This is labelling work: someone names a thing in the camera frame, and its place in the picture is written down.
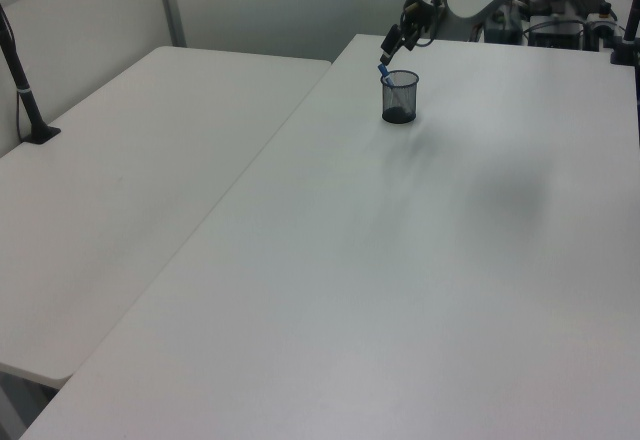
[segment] pen holder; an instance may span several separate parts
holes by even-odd
[[[416,118],[416,94],[420,78],[407,70],[394,70],[382,83],[382,118],[395,124],[409,123]]]

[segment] white table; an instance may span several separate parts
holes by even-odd
[[[0,371],[60,387],[328,66],[160,48],[0,159]]]
[[[27,431],[34,439],[640,436],[633,71],[358,36]]]

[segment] blue pen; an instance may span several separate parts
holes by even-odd
[[[378,65],[378,70],[380,70],[380,73],[382,74],[382,79],[384,80],[384,83],[386,83],[390,87],[395,87],[395,85],[393,84],[393,81],[391,80],[391,75],[389,74],[389,70],[387,70],[387,67],[385,67],[383,64],[380,64]]]

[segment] black stand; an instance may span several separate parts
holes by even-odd
[[[42,120],[38,104],[33,96],[33,92],[31,92],[31,86],[27,81],[27,76],[24,73],[20,59],[18,58],[18,52],[16,50],[13,35],[11,34],[9,25],[5,19],[6,15],[2,9],[2,5],[0,5],[0,47],[2,47],[2,53],[4,54],[4,58],[7,61],[7,65],[9,66],[9,70],[13,76],[13,81],[16,83],[18,94],[22,99],[22,104],[24,105],[27,115],[29,116],[29,120],[31,121],[31,135],[28,135],[24,141],[28,143],[35,143],[36,145],[42,145],[59,134],[60,129],[50,127],[44,123],[44,120]]]
[[[638,24],[640,24],[640,0],[633,0],[624,37],[622,39],[617,37],[614,40],[613,53],[611,54],[612,64],[637,66],[636,34],[638,33]]]

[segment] cable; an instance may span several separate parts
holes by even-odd
[[[537,25],[534,25],[533,27],[529,27],[526,30],[523,30],[522,34],[526,36],[527,33],[533,32],[534,30],[538,30],[539,28],[552,27],[554,25],[562,25],[567,23],[579,24],[579,25],[582,25],[583,28],[585,26],[585,23],[582,20],[556,20],[552,22],[539,23]]]
[[[431,3],[433,4],[433,7],[436,10],[436,19],[435,19],[435,24],[433,26],[433,33],[431,34],[431,38],[427,43],[422,43],[422,44],[416,43],[416,47],[420,47],[420,48],[428,47],[435,41],[436,38],[438,38],[438,29],[440,28],[440,12],[438,11],[438,7],[442,5],[442,0],[431,0]]]
[[[16,91],[16,131],[18,132],[18,140],[22,143],[22,134],[20,133],[20,94]]]
[[[13,34],[13,28],[11,28],[11,22],[7,18],[7,14],[5,13],[2,5],[0,5],[0,17],[2,17],[2,21],[7,26],[7,30],[9,30],[9,35],[11,36],[11,43],[13,44],[13,48],[16,48],[16,36]],[[22,134],[20,133],[20,93],[16,90],[16,131],[18,133],[18,140],[20,143],[23,142]]]

